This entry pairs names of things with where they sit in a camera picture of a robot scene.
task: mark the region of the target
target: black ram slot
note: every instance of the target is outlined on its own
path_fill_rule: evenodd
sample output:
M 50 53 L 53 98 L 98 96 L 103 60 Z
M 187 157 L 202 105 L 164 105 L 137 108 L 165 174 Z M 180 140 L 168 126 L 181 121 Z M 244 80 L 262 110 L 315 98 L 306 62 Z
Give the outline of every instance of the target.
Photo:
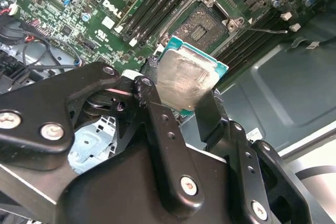
M 155 21 L 150 23 L 146 29 L 139 36 L 140 44 L 144 44 L 147 39 L 158 29 L 161 27 L 162 22 L 167 18 L 168 15 L 180 4 L 182 0 L 170 0 L 165 7 L 157 14 L 157 18 Z
M 282 30 L 286 29 L 286 23 L 279 18 L 279 13 L 270 11 L 253 28 Z M 286 35 L 276 35 L 263 33 L 260 31 L 246 31 L 228 48 L 226 48 L 217 60 L 227 64 L 229 71 L 226 73 L 218 85 L 228 80 L 240 69 L 248 67 L 263 49 L 271 49 L 279 43 Z
M 256 25 L 254 28 L 272 28 L 272 25 L 275 23 L 275 17 L 271 16 L 267 19 L 263 19 L 261 26 Z M 222 53 L 217 57 L 218 60 L 222 61 L 225 64 L 229 64 L 230 60 L 234 57 L 232 55 L 242 54 L 246 48 L 253 47 L 254 43 L 256 43 L 265 33 L 259 31 L 246 31 L 241 37 L 233 43 L 233 46 L 229 46 L 225 53 Z
M 152 8 L 157 0 L 145 0 L 138 10 L 126 21 L 126 26 L 124 31 L 127 32 L 129 29 L 134 28 L 141 19 L 146 15 L 146 13 Z
M 129 30 L 127 36 L 129 38 L 136 37 L 138 38 L 138 34 L 141 33 L 141 30 L 145 29 L 149 24 L 153 22 L 157 12 L 159 12 L 168 2 L 169 0 L 159 0 L 155 3 L 154 7 L 150 9 L 149 12 L 146 13 L 145 17 L 139 22 L 134 30 Z

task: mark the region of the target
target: gray metal panel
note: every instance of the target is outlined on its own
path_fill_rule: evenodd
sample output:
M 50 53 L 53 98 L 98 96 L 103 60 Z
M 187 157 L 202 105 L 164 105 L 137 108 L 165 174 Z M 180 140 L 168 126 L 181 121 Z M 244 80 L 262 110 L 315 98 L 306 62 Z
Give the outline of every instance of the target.
M 317 16 L 296 37 L 324 41 L 336 36 L 335 17 Z M 336 120 L 336 46 L 288 48 L 277 46 L 222 94 L 229 117 L 247 133 L 259 128 L 277 151 Z M 202 147 L 195 121 L 185 123 L 182 132 L 188 143 Z

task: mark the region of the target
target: cable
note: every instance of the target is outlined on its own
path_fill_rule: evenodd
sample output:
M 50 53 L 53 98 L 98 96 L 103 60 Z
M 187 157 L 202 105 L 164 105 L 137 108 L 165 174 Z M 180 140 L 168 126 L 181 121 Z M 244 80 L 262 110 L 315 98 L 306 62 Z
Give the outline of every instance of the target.
M 76 65 L 60 65 L 60 66 L 28 66 L 28 69 L 33 70 L 46 70 L 46 69 L 73 69 L 78 68 Z
M 269 34 L 287 34 L 287 30 L 269 30 L 269 29 L 259 29 L 259 28 L 245 28 L 245 27 L 240 27 L 239 29 L 241 30 L 249 30 L 249 31 L 261 31 L 263 33 L 269 33 Z
M 74 50 L 67 42 L 59 39 L 59 38 L 56 38 L 56 37 L 46 37 L 47 39 L 51 39 L 51 40 L 55 40 L 55 41 L 58 41 L 60 43 L 62 43 L 63 45 L 67 46 L 69 49 L 71 49 L 72 52 L 74 52 L 75 56 L 77 57 L 77 60 L 78 60 L 78 64 L 82 62 L 82 59 L 80 58 L 79 54 L 77 53 L 76 50 Z
M 40 56 L 40 58 L 33 62 L 32 64 L 30 64 L 28 67 L 29 69 L 60 69 L 61 72 L 64 72 L 64 69 L 71 69 L 71 68 L 77 68 L 77 67 L 81 67 L 82 66 L 82 59 L 80 58 L 79 54 L 65 41 L 56 38 L 56 37 L 44 37 L 44 36 L 40 36 L 37 35 L 35 33 L 31 33 L 25 30 L 18 30 L 18 29 L 13 29 L 13 28 L 9 28 L 9 27 L 5 27 L 5 26 L 0 26 L 1 28 L 4 28 L 6 30 L 12 31 L 12 32 L 16 32 L 16 33 L 21 33 L 21 34 L 25 34 L 25 35 L 29 35 L 32 36 L 33 39 L 31 39 L 30 41 L 26 41 L 27 38 L 25 38 L 25 41 L 27 43 L 27 45 L 25 45 L 24 50 L 23 50 L 23 61 L 24 61 L 24 65 L 26 66 L 26 50 L 29 44 L 31 44 L 32 42 L 36 42 L 36 40 L 34 38 L 38 38 L 39 40 L 41 40 L 45 46 L 46 46 L 46 51 Z M 56 57 L 54 56 L 54 54 L 51 52 L 50 50 L 50 42 L 48 40 L 55 40 L 60 42 L 61 44 L 63 44 L 64 46 L 67 46 L 68 48 L 71 49 L 71 51 L 74 52 L 77 61 L 75 63 L 75 65 L 61 65 L 59 63 L 59 61 L 56 59 Z M 55 66 L 36 66 L 33 67 L 35 64 L 39 63 L 40 61 L 42 61 L 46 54 L 49 54 L 49 56 L 51 57 L 51 59 L 53 60 L 53 62 L 55 63 Z

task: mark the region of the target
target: chip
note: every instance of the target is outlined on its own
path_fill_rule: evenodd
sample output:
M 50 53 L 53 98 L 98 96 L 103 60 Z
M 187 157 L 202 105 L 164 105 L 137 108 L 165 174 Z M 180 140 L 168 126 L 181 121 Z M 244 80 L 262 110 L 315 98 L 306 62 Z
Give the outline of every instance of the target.
M 96 61 L 106 63 L 106 60 L 102 57 L 98 57 L 98 59 Z
M 69 36 L 72 33 L 72 29 L 70 27 L 68 27 L 67 25 L 65 25 L 62 28 L 61 33 L 63 33 L 66 36 Z
M 200 4 L 172 34 L 186 43 L 206 51 L 219 40 L 223 40 L 227 28 L 203 4 Z

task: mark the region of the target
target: screw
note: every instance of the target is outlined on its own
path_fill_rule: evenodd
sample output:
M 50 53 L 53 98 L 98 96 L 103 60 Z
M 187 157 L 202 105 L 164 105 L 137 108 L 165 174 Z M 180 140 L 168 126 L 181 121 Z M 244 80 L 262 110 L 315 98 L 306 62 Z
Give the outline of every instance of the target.
M 2 8 L 7 8 L 7 7 L 9 6 L 8 1 L 6 1 L 6 0 L 2 0 L 2 1 L 0 2 L 0 6 L 1 6 Z
M 257 201 L 252 201 L 251 203 L 253 212 L 258 216 L 260 220 L 267 220 L 267 212 L 265 208 Z
M 113 68 L 110 68 L 110 67 L 104 67 L 104 68 L 103 68 L 103 71 L 104 71 L 105 73 L 111 75 L 111 76 L 114 75 L 114 70 L 113 70 Z
M 234 123 L 235 127 L 237 130 L 241 131 L 243 128 L 238 124 L 238 123 Z
M 151 86 L 152 85 L 152 82 L 149 80 L 149 79 L 147 79 L 147 78 L 142 78 L 142 80 L 141 80 L 144 84 L 146 84 L 147 86 Z
M 195 182 L 189 177 L 181 178 L 181 186 L 184 192 L 190 196 L 194 196 L 197 193 L 197 186 Z
M 41 135 L 48 140 L 59 140 L 64 136 L 64 130 L 61 126 L 55 123 L 48 123 L 41 129 Z
M 264 147 L 267 151 L 270 151 L 270 150 L 271 150 L 271 148 L 270 148 L 267 144 L 262 143 L 262 145 L 263 145 L 263 147 Z
M 13 112 L 0 113 L 0 129 L 13 129 L 21 123 L 21 117 Z

